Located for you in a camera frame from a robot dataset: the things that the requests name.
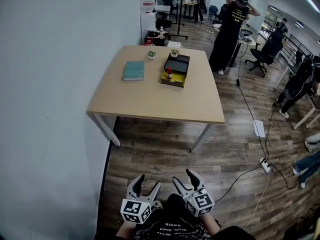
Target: black tray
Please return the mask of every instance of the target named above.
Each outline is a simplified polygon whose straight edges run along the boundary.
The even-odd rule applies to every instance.
[[[189,67],[190,57],[185,55],[178,54],[178,57],[171,57],[171,53],[169,54],[166,62],[164,64],[164,69],[172,68],[173,71],[180,71],[187,73]]]

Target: teal book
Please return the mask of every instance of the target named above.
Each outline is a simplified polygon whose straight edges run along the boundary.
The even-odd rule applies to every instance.
[[[145,62],[144,61],[128,61],[124,67],[124,81],[138,81],[145,77]]]

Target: white cable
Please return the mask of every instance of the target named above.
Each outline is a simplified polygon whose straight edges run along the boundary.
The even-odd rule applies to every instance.
[[[265,194],[265,192],[266,192],[266,189],[267,189],[267,187],[268,187],[268,183],[269,183],[269,176],[270,176],[270,174],[269,174],[269,172],[268,172],[268,181],[266,182],[265,189],[264,189],[264,191],[263,191],[263,193],[262,193],[262,195],[261,195],[261,197],[260,197],[260,199],[259,199],[258,203],[256,204],[256,207],[254,208],[253,214],[252,214],[252,216],[251,216],[251,218],[250,218],[250,220],[249,220],[248,224],[244,227],[244,229],[243,229],[243,230],[246,230],[246,228],[248,227],[248,225],[250,224],[250,222],[251,222],[252,218],[253,218],[253,217],[254,217],[254,215],[255,215],[255,212],[256,212],[256,209],[257,209],[257,207],[258,207],[258,205],[259,205],[259,203],[260,203],[260,200],[261,200],[261,198],[264,196],[264,194]]]

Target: small potted plant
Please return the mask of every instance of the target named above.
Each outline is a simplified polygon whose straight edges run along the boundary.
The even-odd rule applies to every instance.
[[[148,51],[148,58],[149,58],[149,60],[154,60],[155,57],[156,57],[156,53],[155,53],[154,51],[152,51],[152,50],[149,50],[149,51]]]
[[[172,58],[176,58],[176,57],[178,57],[178,54],[179,54],[179,53],[180,53],[179,50],[172,49],[172,50],[171,50],[171,57],[172,57]]]

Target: power strip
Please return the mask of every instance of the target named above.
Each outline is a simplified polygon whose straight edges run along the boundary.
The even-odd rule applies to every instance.
[[[270,167],[268,166],[268,163],[265,162],[265,159],[261,158],[259,162],[260,162],[260,165],[262,166],[262,168],[264,169],[265,173],[266,174],[269,173]]]

